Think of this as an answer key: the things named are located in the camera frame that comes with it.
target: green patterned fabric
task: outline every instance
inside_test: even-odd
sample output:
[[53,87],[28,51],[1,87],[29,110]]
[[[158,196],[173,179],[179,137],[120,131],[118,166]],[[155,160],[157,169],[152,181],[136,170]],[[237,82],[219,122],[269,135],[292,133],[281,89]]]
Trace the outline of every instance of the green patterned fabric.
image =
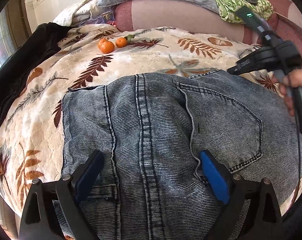
[[273,6],[268,0],[258,0],[258,4],[252,5],[246,0],[216,0],[221,18],[231,23],[243,23],[234,12],[242,6],[250,8],[253,12],[268,20],[273,14]]

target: black clamp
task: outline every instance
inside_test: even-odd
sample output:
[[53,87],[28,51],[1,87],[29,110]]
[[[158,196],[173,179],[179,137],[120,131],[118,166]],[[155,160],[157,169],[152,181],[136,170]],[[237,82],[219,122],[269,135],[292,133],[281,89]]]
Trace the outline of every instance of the black clamp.
[[53,206],[53,200],[58,200],[75,240],[99,240],[79,203],[89,195],[103,162],[103,153],[95,150],[72,175],[47,183],[33,180],[22,213],[20,239],[65,240]]
[[215,196],[226,205],[204,240],[228,240],[248,199],[250,206],[238,240],[283,239],[281,212],[269,179],[255,182],[231,174],[208,150],[200,153],[200,159]]

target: blue card package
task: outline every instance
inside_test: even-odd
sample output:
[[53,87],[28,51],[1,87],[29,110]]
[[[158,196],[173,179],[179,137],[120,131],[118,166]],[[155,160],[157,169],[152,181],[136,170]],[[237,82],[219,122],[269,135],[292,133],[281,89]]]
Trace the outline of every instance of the blue card package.
[[113,11],[102,13],[101,16],[102,16],[103,23],[115,22]]

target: mandarin orange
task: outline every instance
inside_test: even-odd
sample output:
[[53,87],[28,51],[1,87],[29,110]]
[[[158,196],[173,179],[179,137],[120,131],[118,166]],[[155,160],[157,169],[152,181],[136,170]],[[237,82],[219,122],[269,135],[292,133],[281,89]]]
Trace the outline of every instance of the mandarin orange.
[[126,38],[118,38],[115,42],[115,45],[118,47],[118,48],[123,48],[127,45],[127,40]]
[[112,51],[114,51],[114,44],[111,41],[105,41],[102,43],[100,50],[105,53],[111,53]]
[[97,44],[97,47],[98,47],[99,49],[101,49],[101,45],[102,45],[104,42],[106,42],[106,41],[108,41],[108,40],[105,39],[105,38],[100,39],[99,43]]

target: jeans back pocket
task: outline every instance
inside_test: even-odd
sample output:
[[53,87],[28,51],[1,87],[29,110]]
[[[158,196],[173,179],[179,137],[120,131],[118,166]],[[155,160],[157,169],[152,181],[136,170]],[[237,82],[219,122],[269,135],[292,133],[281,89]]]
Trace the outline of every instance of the jeans back pocket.
[[262,123],[248,108],[227,95],[205,87],[178,83],[192,119],[190,149],[199,164],[199,153],[209,150],[230,172],[262,156]]

